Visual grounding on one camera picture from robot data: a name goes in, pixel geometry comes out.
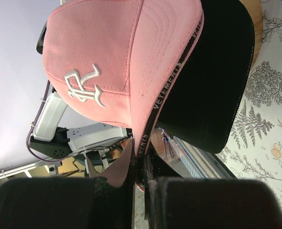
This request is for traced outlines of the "black baseball cap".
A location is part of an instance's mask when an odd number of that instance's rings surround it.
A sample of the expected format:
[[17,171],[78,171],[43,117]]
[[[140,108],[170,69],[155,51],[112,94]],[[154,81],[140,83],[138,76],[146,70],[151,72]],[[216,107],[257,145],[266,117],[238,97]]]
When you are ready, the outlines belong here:
[[238,0],[204,0],[200,38],[157,120],[168,134],[211,154],[227,143],[254,53],[254,26]]

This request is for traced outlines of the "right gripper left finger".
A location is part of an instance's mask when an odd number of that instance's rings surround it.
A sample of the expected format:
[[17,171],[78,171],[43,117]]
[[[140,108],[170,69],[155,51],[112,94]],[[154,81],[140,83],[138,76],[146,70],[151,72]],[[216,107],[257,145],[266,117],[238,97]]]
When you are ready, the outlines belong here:
[[101,174],[17,178],[0,187],[0,229],[130,229],[133,139]]

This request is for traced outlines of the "wooden hat stand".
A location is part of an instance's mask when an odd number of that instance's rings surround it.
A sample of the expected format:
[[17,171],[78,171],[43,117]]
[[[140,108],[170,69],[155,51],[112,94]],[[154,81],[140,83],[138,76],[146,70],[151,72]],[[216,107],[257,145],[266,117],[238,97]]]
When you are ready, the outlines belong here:
[[249,15],[251,16],[252,23],[254,26],[255,46],[254,46],[253,59],[251,63],[251,67],[253,67],[258,58],[261,48],[262,32],[263,32],[262,7],[260,0],[240,0],[240,2],[247,9]]

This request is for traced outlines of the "pink cap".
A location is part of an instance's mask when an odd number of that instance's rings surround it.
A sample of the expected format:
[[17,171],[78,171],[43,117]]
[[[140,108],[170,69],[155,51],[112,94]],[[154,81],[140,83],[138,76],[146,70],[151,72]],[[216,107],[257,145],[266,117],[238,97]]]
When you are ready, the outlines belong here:
[[47,20],[50,83],[79,114],[132,130],[140,190],[150,136],[203,24],[199,0],[69,0]]

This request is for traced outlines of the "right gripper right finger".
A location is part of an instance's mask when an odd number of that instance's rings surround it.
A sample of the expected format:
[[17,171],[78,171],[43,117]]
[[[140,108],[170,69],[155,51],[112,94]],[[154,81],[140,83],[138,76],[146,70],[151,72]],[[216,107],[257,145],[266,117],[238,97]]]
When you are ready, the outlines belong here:
[[282,229],[282,211],[262,182],[183,178],[158,156],[144,159],[152,229]]

